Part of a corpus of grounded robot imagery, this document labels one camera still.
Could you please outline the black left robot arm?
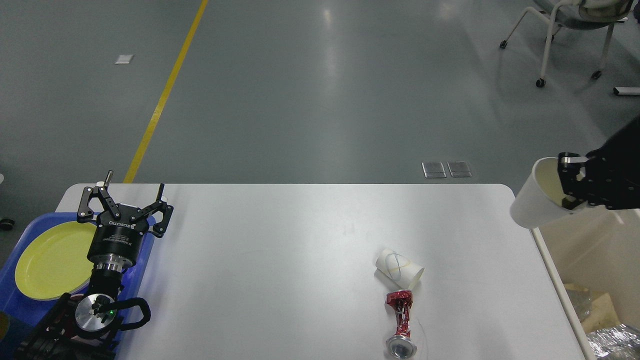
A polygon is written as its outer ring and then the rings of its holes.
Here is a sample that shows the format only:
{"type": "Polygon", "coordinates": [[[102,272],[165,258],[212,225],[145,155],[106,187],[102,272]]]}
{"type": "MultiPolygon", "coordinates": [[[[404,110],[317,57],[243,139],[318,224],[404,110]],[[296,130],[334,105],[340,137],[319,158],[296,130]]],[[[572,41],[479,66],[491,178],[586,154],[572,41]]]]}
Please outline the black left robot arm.
{"type": "Polygon", "coordinates": [[[126,271],[138,263],[146,235],[160,239],[174,208],[158,185],[153,203],[137,207],[117,203],[109,194],[113,171],[87,186],[77,210],[77,222],[94,224],[87,260],[93,265],[87,290],[64,292],[13,353],[14,360],[114,360],[118,334],[150,322],[152,312],[141,297],[126,298],[126,271]]]}

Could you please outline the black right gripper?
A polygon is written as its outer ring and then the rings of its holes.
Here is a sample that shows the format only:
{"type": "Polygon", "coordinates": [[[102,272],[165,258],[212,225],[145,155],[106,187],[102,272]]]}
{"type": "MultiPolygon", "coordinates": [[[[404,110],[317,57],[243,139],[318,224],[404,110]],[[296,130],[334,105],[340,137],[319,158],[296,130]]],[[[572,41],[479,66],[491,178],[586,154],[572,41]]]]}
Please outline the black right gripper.
{"type": "Polygon", "coordinates": [[[604,206],[608,210],[640,207],[640,119],[634,117],[602,146],[586,155],[558,154],[558,178],[569,211],[604,206]]]}

